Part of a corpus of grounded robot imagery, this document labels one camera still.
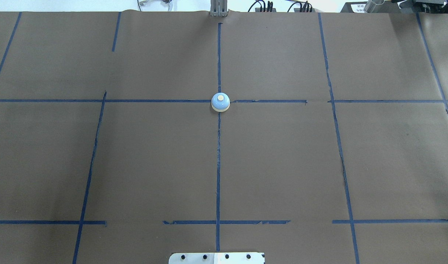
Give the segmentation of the blue cream desk bell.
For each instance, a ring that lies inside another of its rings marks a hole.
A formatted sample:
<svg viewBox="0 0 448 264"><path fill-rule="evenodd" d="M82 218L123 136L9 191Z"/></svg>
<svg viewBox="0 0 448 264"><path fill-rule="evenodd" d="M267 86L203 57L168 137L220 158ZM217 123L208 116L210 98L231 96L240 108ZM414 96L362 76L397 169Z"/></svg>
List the blue cream desk bell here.
<svg viewBox="0 0 448 264"><path fill-rule="evenodd" d="M216 112L222 113L229 109L230 98L226 93L218 92L211 99L211 108Z"/></svg>

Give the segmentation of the orange black power strip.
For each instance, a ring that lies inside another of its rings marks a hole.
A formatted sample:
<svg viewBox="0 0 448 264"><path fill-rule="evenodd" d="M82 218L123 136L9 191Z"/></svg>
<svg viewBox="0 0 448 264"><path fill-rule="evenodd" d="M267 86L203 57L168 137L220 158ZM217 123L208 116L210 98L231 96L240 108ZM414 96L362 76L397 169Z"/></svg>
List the orange black power strip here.
<svg viewBox="0 0 448 264"><path fill-rule="evenodd" d="M254 0L247 12L257 13L314 13L308 0Z"/></svg>

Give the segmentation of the aluminium frame post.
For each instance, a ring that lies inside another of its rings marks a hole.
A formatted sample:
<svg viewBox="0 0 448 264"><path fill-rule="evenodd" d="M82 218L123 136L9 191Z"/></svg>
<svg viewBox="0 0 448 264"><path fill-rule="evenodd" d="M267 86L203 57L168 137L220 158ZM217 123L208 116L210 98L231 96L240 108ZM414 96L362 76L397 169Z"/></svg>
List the aluminium frame post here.
<svg viewBox="0 0 448 264"><path fill-rule="evenodd" d="M211 17L227 17L228 15L227 0L211 0L210 16Z"/></svg>

